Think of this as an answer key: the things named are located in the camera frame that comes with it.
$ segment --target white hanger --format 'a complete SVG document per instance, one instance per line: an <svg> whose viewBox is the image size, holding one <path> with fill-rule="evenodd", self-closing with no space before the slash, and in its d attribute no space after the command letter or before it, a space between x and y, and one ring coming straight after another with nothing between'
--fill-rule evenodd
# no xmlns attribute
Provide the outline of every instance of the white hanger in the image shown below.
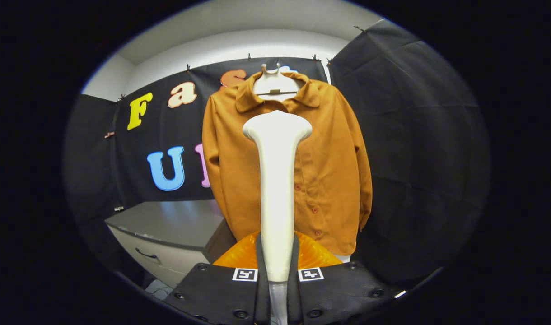
<svg viewBox="0 0 551 325"><path fill-rule="evenodd" d="M263 74L253 83L253 93L263 99L286 99L295 96L302 88L303 82L281 74L280 63L276 70L266 70L267 64L261 65Z"/></svg>

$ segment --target drawer handle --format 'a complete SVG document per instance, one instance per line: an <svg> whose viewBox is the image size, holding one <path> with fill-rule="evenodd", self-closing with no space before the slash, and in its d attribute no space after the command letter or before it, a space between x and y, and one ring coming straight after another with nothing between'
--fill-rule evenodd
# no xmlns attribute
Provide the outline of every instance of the drawer handle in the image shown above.
<svg viewBox="0 0 551 325"><path fill-rule="evenodd" d="M141 255L143 255L143 256L151 257L152 259L156 259L156 258L157 258L157 256L155 256L155 255L147 255L147 254L141 253L141 251L140 251L139 248L137 248L137 247L135 247L135 250L137 251L137 253L139 253L139 254L141 254Z"/></svg>

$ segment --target shirt collar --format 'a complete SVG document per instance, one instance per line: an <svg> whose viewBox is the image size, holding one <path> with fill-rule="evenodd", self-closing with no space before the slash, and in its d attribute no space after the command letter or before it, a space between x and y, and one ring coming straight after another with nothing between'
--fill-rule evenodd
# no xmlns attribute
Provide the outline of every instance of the shirt collar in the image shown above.
<svg viewBox="0 0 551 325"><path fill-rule="evenodd" d="M247 80L238 85L236 94L236 109L240 113L245 113L257 107L259 104L265 102L264 99L259 98L253 93L253 83L257 80L263 72L257 72L252 74ZM302 80L306 84L298 91L298 94L294 96L294 100L306 105L307 107L319 106L319 92L318 87L311 82L305 74L299 74L297 72L282 72L286 77L290 77L296 80Z"/></svg>

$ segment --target gray cabinet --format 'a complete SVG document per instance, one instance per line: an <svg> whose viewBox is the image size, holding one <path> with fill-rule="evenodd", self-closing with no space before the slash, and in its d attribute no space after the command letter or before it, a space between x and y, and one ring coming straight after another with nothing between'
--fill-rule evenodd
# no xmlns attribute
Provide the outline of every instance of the gray cabinet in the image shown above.
<svg viewBox="0 0 551 325"><path fill-rule="evenodd" d="M127 253L171 288L236 243L215 200L143 202L105 222Z"/></svg>

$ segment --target cabinet drawer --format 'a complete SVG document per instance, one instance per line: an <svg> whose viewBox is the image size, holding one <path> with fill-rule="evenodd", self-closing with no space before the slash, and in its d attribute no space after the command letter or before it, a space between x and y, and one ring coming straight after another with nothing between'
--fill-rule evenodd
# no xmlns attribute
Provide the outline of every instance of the cabinet drawer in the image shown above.
<svg viewBox="0 0 551 325"><path fill-rule="evenodd" d="M209 263L201 251L191 251L146 241L111 226L109 226L109 229L121 246L145 269L150 269L148 265L157 265L187 274L195 264Z"/></svg>

